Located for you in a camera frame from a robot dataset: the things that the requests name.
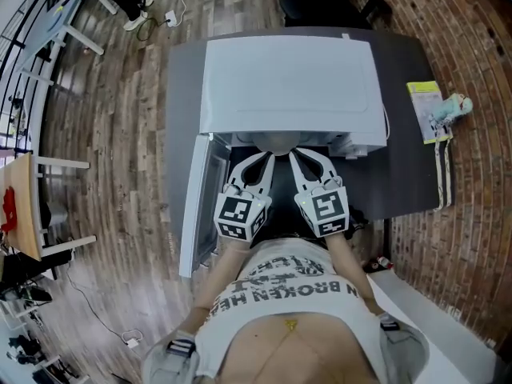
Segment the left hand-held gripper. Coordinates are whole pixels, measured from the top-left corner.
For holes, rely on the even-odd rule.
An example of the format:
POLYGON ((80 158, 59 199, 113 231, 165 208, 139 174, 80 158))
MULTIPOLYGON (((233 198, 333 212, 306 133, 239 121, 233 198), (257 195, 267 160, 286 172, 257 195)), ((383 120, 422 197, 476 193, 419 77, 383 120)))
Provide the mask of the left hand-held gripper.
POLYGON ((218 194, 214 224, 220 236, 252 242, 269 216, 268 196, 274 174, 275 156, 253 154, 237 164, 218 194))

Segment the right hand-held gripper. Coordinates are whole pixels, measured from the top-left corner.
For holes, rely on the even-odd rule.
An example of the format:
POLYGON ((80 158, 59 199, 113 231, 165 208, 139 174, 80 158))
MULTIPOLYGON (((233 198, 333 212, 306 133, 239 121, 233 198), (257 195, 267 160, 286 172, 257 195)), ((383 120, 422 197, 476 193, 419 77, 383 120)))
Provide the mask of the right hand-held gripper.
POLYGON ((332 161, 307 148, 289 153, 294 182, 299 194, 294 201, 316 238, 337 234, 349 225, 349 204, 342 179, 332 161))

